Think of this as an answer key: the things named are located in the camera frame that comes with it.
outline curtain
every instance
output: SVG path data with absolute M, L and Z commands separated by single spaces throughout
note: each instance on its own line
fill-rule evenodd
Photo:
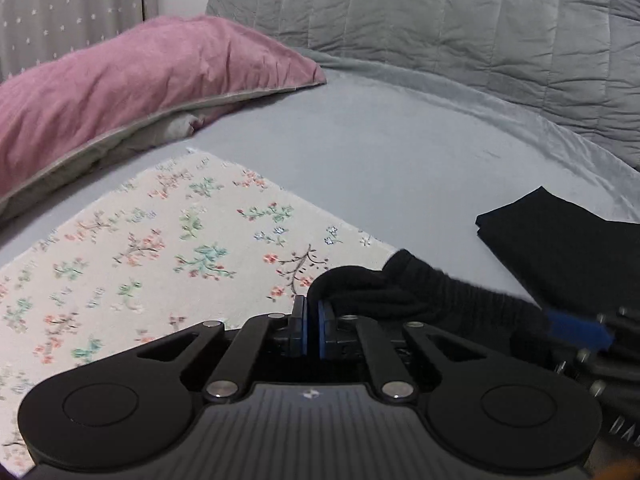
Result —
M 157 14 L 158 0 L 0 0 L 0 81 Z

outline folded floral cloth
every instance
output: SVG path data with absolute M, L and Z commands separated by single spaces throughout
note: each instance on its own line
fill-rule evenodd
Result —
M 207 319 L 291 311 L 325 270 L 394 252 L 253 171 L 204 152 L 140 173 L 0 269 L 0 444 L 34 384 Z

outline white logo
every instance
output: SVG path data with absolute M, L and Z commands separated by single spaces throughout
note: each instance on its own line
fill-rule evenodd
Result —
M 322 394 L 318 390 L 315 390 L 315 389 L 311 388 L 310 390 L 307 390 L 306 392 L 302 392 L 301 395 L 303 397 L 305 397 L 305 399 L 313 400 L 313 399 L 316 399 L 316 398 L 320 397 L 320 395 L 322 395 Z

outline black fabric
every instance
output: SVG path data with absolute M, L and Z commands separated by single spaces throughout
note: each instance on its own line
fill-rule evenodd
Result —
M 640 224 L 603 220 L 543 187 L 476 224 L 541 306 L 588 317 L 638 307 Z
M 546 330 L 546 317 L 534 304 L 456 280 L 407 250 L 382 270 L 328 270 L 313 282 L 307 300 L 312 311 L 319 300 L 329 301 L 336 316 L 420 320 L 506 353 L 517 328 Z

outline gray quilted headboard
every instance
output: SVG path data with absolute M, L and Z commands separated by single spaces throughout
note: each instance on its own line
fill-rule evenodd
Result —
M 285 44 L 441 74 L 640 170 L 640 0 L 209 0 Z

